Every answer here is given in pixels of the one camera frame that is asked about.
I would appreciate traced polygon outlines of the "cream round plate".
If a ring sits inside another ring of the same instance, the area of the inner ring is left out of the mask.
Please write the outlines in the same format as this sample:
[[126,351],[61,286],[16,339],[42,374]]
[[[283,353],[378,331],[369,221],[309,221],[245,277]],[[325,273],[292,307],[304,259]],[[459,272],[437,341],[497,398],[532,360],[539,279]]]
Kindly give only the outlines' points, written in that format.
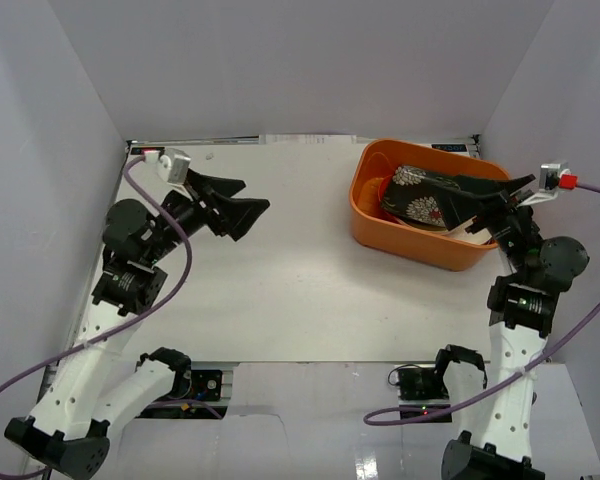
[[470,245],[489,245],[493,242],[492,235],[487,229],[482,229],[477,233],[467,232],[466,229],[471,225],[471,221],[467,221],[458,227],[444,233],[447,239],[470,244]]

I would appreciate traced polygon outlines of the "black floral square plate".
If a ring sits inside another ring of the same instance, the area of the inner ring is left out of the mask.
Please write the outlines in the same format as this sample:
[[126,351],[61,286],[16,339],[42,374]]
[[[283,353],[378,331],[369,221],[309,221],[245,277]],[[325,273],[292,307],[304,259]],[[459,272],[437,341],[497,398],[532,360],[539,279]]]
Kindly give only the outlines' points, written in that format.
[[399,166],[391,176],[395,207],[384,209],[388,214],[445,227],[437,192],[460,189],[451,177],[409,165]]

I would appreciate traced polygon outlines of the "small orange plate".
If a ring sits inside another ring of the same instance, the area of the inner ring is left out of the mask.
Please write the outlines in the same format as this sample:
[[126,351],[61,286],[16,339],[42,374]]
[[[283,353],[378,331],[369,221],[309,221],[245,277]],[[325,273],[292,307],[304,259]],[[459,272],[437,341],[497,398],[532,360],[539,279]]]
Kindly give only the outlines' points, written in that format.
[[379,184],[377,190],[378,203],[383,209],[390,209],[395,207],[395,201],[393,199],[393,177],[385,177]]

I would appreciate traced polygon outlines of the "yellow round plate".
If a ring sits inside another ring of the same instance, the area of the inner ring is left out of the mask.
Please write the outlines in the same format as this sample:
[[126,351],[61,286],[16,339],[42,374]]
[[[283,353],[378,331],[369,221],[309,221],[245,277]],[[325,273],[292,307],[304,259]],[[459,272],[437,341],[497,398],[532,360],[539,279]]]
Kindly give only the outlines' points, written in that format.
[[402,219],[400,217],[396,217],[390,215],[391,220],[399,225],[408,226],[410,228],[414,228],[419,231],[426,231],[429,233],[433,233],[436,235],[448,235],[450,231],[446,229],[444,226],[431,225],[427,223],[422,223],[419,221],[414,221],[412,219]]

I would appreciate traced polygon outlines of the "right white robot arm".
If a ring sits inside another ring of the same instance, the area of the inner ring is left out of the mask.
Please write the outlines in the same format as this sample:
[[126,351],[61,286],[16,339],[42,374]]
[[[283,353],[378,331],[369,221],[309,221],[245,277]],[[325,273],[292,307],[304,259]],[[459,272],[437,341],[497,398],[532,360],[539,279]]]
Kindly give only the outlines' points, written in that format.
[[457,438],[441,463],[444,479],[542,479],[532,465],[530,417],[535,366],[541,363],[559,296],[587,267],[584,246],[571,237],[545,239],[533,220],[533,205],[572,189],[570,170],[551,165],[537,192],[501,191],[480,200],[469,233],[487,230],[512,271],[492,285],[491,361],[449,345],[439,351],[431,374],[433,390],[455,406]]

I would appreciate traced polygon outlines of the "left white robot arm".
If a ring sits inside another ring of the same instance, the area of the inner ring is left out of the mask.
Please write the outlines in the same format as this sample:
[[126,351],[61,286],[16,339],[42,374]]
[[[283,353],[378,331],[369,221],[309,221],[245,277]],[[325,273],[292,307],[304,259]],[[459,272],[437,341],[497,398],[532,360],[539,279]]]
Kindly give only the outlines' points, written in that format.
[[112,438],[156,400],[175,401],[191,387],[190,358],[160,347],[109,393],[107,377],[136,327],[128,320],[154,309],[167,279],[158,263],[202,227],[238,241],[269,208],[266,199],[240,198],[245,183],[188,171],[156,214],[136,199],[117,201],[103,232],[103,271],[92,292],[78,352],[59,366],[51,386],[5,436],[33,459],[70,479],[90,479],[104,464]]

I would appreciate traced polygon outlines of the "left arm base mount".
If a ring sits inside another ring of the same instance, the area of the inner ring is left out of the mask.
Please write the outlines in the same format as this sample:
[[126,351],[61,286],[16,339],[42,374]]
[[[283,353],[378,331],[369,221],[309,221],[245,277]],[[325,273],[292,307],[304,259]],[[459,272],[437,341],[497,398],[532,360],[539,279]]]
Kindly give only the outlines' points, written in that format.
[[227,407],[222,405],[223,371],[192,370],[176,394],[157,400],[139,414],[144,419],[221,420]]

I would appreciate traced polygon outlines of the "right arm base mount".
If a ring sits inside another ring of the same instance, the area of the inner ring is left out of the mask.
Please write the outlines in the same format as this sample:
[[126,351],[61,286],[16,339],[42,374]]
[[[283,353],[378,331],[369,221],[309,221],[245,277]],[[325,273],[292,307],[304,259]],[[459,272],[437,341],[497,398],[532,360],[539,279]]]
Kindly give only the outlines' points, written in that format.
[[432,365],[404,364],[394,367],[387,376],[388,384],[398,391],[401,419],[428,416],[450,407],[449,395]]

